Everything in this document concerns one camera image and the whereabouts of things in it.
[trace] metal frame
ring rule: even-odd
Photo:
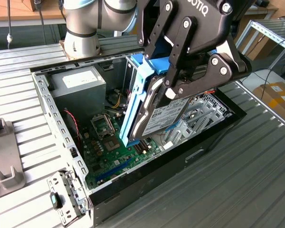
[[[250,49],[251,45],[255,42],[259,33],[264,34],[265,36],[285,48],[285,20],[283,19],[264,19],[255,21],[251,20],[247,24],[242,35],[237,41],[237,48],[241,46],[252,28],[254,28],[256,32],[253,34],[252,38],[242,51],[243,55],[245,55]],[[282,51],[282,53],[275,59],[275,61],[270,65],[269,68],[272,69],[277,64],[277,62],[283,57],[284,54],[285,50]]]

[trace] red wire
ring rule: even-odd
[[[214,91],[214,90],[213,90],[213,91],[205,92],[205,94],[213,94],[213,93],[215,93],[215,91]]]
[[[77,130],[77,138],[79,141],[79,129],[78,129],[78,125],[77,125],[77,121],[76,121],[75,117],[69,111],[67,111],[67,110],[63,110],[63,111],[66,112],[67,114],[69,114],[71,116],[71,118],[73,119],[75,126],[76,126],[76,130]]]

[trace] motherboard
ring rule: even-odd
[[[108,114],[95,116],[81,130],[85,164],[89,169],[86,182],[94,189],[160,153],[151,138],[126,148],[119,138],[123,118]]]

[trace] blue drive bracket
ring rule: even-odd
[[[164,74],[169,69],[169,57],[145,60],[142,54],[131,56],[132,61],[138,65],[135,83],[130,102],[124,117],[123,125],[119,137],[126,147],[139,144],[139,140],[130,142],[129,135],[132,131],[132,125],[136,114],[144,102],[147,95],[145,84],[155,75]]]

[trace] cardboard box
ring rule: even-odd
[[[253,94],[261,99],[263,90],[264,85],[261,85],[253,91]],[[285,120],[285,83],[267,84],[262,101]]]

